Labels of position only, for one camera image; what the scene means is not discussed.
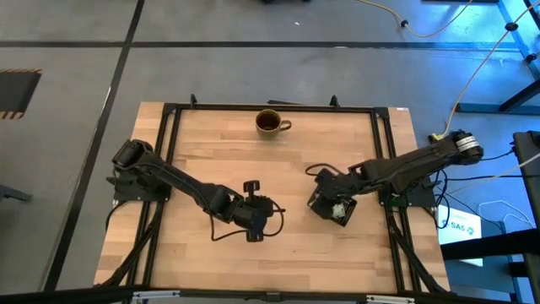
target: wooden tabletop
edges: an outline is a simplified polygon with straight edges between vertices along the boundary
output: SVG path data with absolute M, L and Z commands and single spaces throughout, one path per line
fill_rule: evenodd
M 132 138 L 155 143 L 163 103 L 144 102 Z M 391 108 L 397 154 L 416 149 L 408 110 Z M 193 199 L 174 191 L 165 205 L 151 285 L 212 290 L 287 290 L 394 293 L 392 259 L 384 210 L 377 194 L 356 196 L 346 227 L 323 220 L 307 206 L 315 189 L 304 169 L 327 162 L 341 170 L 375 158 L 370 117 L 361 113 L 283 112 L 293 127 L 273 141 L 260 140 L 255 111 L 182 111 L 173 165 L 203 182 L 221 183 L 242 193 L 245 181 L 261 181 L 266 195 L 287 209 L 283 232 L 247 243 L 243 234 L 210 240 L 208 216 Z M 169 137 L 170 125 L 165 138 Z M 381 138 L 385 143 L 380 121 Z M 111 218 L 95 283 L 106 280 L 132 248 L 141 203 L 125 204 Z M 408 210 L 415 252 L 438 283 L 449 288 L 433 219 Z M 216 236 L 237 230 L 216 222 Z M 278 229 L 269 219 L 266 232 Z M 143 252 L 137 282 L 142 281 Z M 406 286 L 407 259 L 402 254 Z

